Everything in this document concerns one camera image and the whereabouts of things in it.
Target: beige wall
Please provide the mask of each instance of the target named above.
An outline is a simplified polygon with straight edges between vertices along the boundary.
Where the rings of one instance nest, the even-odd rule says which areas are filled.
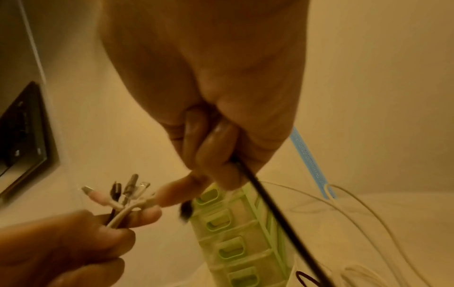
[[[33,55],[17,7],[5,3],[1,41],[6,33],[14,37],[1,46],[7,51],[0,54],[1,96],[19,92],[32,78],[41,81],[30,66]],[[96,34],[97,3],[24,0],[24,5],[44,69],[60,160],[1,211],[0,224],[80,207],[103,212],[80,203],[81,185],[107,189],[113,180],[125,182],[139,173],[156,188],[186,174],[164,132],[131,99],[108,61]],[[330,182],[356,192],[453,189],[453,8],[441,0],[313,1],[296,126]],[[290,141],[260,176],[318,192]],[[284,208],[301,196],[286,192],[276,199]],[[118,286],[180,281],[202,261],[175,208],[137,233]]]

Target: blue strip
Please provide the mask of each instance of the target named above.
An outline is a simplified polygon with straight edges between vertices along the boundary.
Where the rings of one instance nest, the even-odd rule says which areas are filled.
[[[304,161],[307,169],[314,178],[315,183],[320,189],[320,192],[322,193],[323,197],[328,199],[328,196],[326,195],[325,190],[323,189],[325,184],[327,184],[328,182],[326,181],[326,178],[324,177],[322,171],[318,167],[317,163],[315,162],[315,159],[311,155],[311,152],[307,148],[307,145],[304,143],[303,139],[299,135],[298,130],[295,127],[293,127],[290,139],[292,140],[293,145],[297,149],[299,156]],[[336,198],[336,195],[334,194],[334,192],[332,192],[331,188],[329,188],[328,191],[333,198]]]

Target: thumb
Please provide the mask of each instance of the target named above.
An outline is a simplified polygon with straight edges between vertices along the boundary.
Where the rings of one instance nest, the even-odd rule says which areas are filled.
[[[59,242],[75,257],[97,260],[115,258],[129,251],[135,243],[135,233],[129,229],[104,226],[91,212],[77,211],[60,218]]]

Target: hand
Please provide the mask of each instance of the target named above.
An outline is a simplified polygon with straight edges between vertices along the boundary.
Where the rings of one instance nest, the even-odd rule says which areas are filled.
[[[125,228],[151,224],[161,210],[132,212]],[[108,287],[123,274],[119,257],[134,245],[129,229],[103,226],[108,215],[88,211],[0,230],[3,287]]]
[[[212,181],[240,187],[237,154],[258,172],[289,136],[304,63],[308,0],[109,0],[106,51],[138,103],[192,172],[161,206]]]

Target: green drawer organizer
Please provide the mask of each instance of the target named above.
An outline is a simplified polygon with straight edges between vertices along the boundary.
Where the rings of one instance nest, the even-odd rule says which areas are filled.
[[[210,186],[190,219],[218,287],[284,287],[284,234],[250,184],[232,192]]]

